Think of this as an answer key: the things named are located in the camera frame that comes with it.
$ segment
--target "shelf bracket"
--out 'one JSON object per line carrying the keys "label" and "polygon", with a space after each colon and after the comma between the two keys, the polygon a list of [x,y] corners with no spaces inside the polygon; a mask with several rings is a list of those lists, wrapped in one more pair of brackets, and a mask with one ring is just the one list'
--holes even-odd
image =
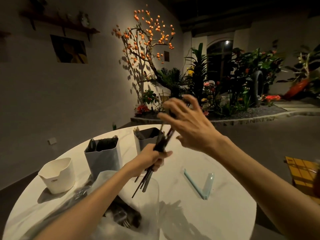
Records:
{"label": "shelf bracket", "polygon": [[31,23],[33,30],[36,31],[35,22],[33,21],[32,18],[30,18],[30,23]]}
{"label": "shelf bracket", "polygon": [[63,35],[66,37],[66,30],[64,29],[64,27],[62,27],[62,32],[63,32]]}

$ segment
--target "table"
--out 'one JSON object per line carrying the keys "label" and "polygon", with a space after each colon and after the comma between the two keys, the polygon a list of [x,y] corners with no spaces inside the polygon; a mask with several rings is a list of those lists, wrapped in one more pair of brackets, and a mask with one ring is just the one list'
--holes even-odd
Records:
{"label": "table", "polygon": [[[141,125],[141,130],[160,125]],[[169,125],[164,126],[168,132]],[[134,142],[133,127],[111,131],[94,139],[119,137],[123,164],[137,155]],[[159,226],[160,239],[250,239],[256,216],[256,202],[240,183],[213,158],[187,148],[183,148],[173,135],[166,150],[172,150],[173,155],[166,159],[152,177],[160,187]],[[3,240],[19,239],[31,226],[46,214],[59,206],[73,194],[74,190],[83,185],[90,175],[90,170],[84,155],[88,141],[85,141],[58,158],[73,159],[76,183],[66,193],[62,193],[49,201],[42,202],[41,195],[46,192],[46,186],[39,176],[36,176],[26,187],[15,203],[7,220]],[[203,187],[208,173],[215,173],[212,191],[208,200],[200,198],[190,182],[183,175],[186,169],[193,180]]]}

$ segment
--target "utensil holder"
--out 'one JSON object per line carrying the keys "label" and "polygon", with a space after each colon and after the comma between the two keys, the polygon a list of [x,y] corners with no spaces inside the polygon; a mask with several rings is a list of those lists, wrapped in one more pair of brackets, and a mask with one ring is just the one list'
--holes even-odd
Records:
{"label": "utensil holder", "polygon": [[76,176],[70,157],[46,163],[38,172],[52,194],[68,191],[75,184]]}
{"label": "utensil holder", "polygon": [[159,132],[160,132],[160,130],[155,127],[141,130],[140,133],[146,138],[144,140],[139,140],[136,137],[136,135],[133,134],[134,141],[136,143],[137,154],[139,154],[142,151],[142,149],[144,149],[145,146],[148,145],[149,143],[155,144],[157,142]]}
{"label": "utensil holder", "polygon": [[85,152],[91,174],[93,179],[96,180],[99,173],[106,170],[118,171],[122,168],[122,157],[120,152],[120,143],[113,149],[103,150],[100,152]]}

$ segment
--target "painting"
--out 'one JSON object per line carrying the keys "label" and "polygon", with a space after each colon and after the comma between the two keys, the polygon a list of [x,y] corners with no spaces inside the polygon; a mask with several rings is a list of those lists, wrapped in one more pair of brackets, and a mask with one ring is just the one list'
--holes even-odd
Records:
{"label": "painting", "polygon": [[52,34],[50,37],[58,62],[88,64],[86,47],[82,40]]}

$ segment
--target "window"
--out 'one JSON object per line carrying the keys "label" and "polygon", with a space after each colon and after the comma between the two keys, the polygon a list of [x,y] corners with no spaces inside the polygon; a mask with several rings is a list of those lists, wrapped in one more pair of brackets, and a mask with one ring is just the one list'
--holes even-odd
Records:
{"label": "window", "polygon": [[232,58],[233,40],[218,41],[207,48],[208,57],[208,80],[220,81],[229,75],[228,62]]}

